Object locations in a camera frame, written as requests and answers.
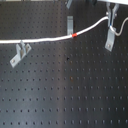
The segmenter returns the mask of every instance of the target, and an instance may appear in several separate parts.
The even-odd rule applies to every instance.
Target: black perforated surface
[[[67,16],[74,31],[106,14],[74,1],[13,2],[0,6],[0,39],[66,35]],[[128,15],[121,6],[114,26]],[[15,44],[0,45],[0,128],[127,128],[128,25],[116,38],[113,51],[104,46],[107,21],[75,39],[31,44],[32,51],[12,69]]]

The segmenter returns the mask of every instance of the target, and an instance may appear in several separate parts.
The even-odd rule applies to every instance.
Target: white cable
[[[80,35],[82,33],[85,33],[87,31],[91,30],[92,28],[96,27],[99,23],[101,23],[102,21],[107,20],[107,19],[108,19],[107,16],[101,18],[98,22],[96,22],[94,25],[90,26],[89,28],[86,28],[86,29],[84,29],[84,30],[82,30],[80,32],[77,32],[77,35]]]
[[[94,25],[92,25],[82,31],[79,31],[75,34],[80,35],[82,33],[85,33],[87,31],[91,30],[92,28],[96,27],[102,21],[107,20],[107,19],[108,19],[108,17],[105,16],[105,17],[101,18],[98,22],[96,22]],[[56,37],[56,38],[25,39],[22,41],[24,43],[35,43],[35,42],[44,42],[44,41],[59,41],[59,40],[70,39],[72,37],[73,37],[73,35],[67,35],[67,36]],[[20,42],[21,42],[21,40],[0,40],[0,44],[11,44],[11,43],[20,43]]]
[[[110,26],[110,29],[112,30],[112,32],[116,35],[116,36],[120,36],[122,34],[122,31],[123,31],[123,28],[124,28],[124,24],[125,22],[128,20],[128,17],[124,20],[122,26],[121,26],[121,29],[120,29],[120,32],[117,33],[112,26]]]

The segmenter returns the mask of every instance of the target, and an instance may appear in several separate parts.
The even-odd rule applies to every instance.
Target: metal clamp
[[[14,68],[31,50],[31,46],[29,44],[25,45],[23,41],[21,41],[21,47],[19,44],[16,45],[17,54],[10,60],[10,64]]]
[[[119,8],[119,4],[115,4],[115,7],[112,9],[112,13],[111,13],[110,3],[107,3],[108,27],[113,26],[114,19],[117,16],[116,12],[117,12],[118,8]],[[107,50],[109,50],[109,51],[112,51],[113,45],[114,45],[114,41],[115,41],[115,34],[109,28],[108,36],[107,36],[107,42],[105,44],[105,48]]]
[[[67,8],[69,9],[70,8],[70,6],[71,6],[71,4],[72,4],[72,0],[68,0],[68,2],[66,2],[66,4],[67,4]]]
[[[73,34],[73,16],[67,16],[67,35]]]

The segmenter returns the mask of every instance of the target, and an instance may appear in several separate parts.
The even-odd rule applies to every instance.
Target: mounting bracket
[[[19,44],[16,44],[16,51],[17,54],[10,60],[10,64],[14,68],[31,50],[31,46],[29,44],[24,44],[23,41],[20,42],[21,47]]]
[[[111,13],[110,3],[107,3],[107,10],[108,10],[107,15],[108,15],[109,30],[108,30],[108,36],[107,36],[107,42],[105,44],[105,48],[107,50],[109,50],[110,52],[113,49],[113,45],[114,45],[114,41],[115,41],[115,34],[110,29],[110,26],[113,26],[114,19],[117,16],[116,12],[117,12],[118,8],[119,8],[119,4],[115,4],[115,7],[112,9],[112,13]]]
[[[67,16],[67,35],[73,34],[73,16]]]

